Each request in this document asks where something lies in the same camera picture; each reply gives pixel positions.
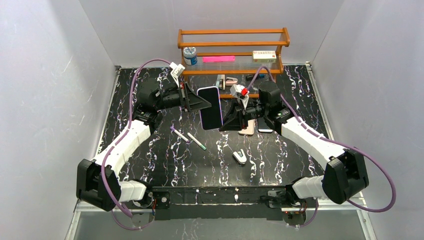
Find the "black phone without case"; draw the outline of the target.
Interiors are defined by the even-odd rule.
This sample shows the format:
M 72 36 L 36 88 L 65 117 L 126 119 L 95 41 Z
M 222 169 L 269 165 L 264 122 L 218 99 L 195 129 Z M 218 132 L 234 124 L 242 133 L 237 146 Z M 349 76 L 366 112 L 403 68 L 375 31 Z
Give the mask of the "black phone without case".
M 274 130 L 267 125 L 264 118 L 258 118 L 256 122 L 257 122 L 258 132 L 260 132 L 260 133 L 273 133 L 274 132 Z

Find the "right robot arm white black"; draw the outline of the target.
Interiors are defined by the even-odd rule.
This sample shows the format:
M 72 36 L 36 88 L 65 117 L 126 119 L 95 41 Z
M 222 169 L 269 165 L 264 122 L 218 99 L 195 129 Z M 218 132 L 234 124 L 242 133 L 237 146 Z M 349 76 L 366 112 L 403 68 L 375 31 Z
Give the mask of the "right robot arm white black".
M 354 149 L 326 141 L 296 117 L 284 103 L 275 82 L 261 83 L 257 100 L 250 99 L 248 89 L 240 84 L 233 85 L 230 92 L 235 100 L 219 131 L 241 131 L 250 120 L 262 118 L 269 128 L 298 145 L 323 167 L 323 175 L 297 178 L 269 200 L 294 204 L 316 198 L 340 205 L 369 186 L 364 156 Z

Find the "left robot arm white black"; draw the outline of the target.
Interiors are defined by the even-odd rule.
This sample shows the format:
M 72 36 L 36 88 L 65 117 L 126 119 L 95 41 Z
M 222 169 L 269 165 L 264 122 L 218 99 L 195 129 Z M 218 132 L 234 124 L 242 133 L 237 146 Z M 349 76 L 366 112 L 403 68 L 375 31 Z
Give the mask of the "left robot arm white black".
M 118 207 L 128 217 L 125 202 L 140 201 L 148 191 L 141 180 L 120 181 L 122 167 L 135 150 L 159 127 L 162 110 L 180 107 L 188 112 L 212 105 L 197 95 L 187 83 L 175 83 L 162 90 L 157 80 L 148 78 L 137 85 L 136 102 L 130 102 L 127 127 L 93 159 L 82 159 L 77 166 L 76 197 L 104 211 Z

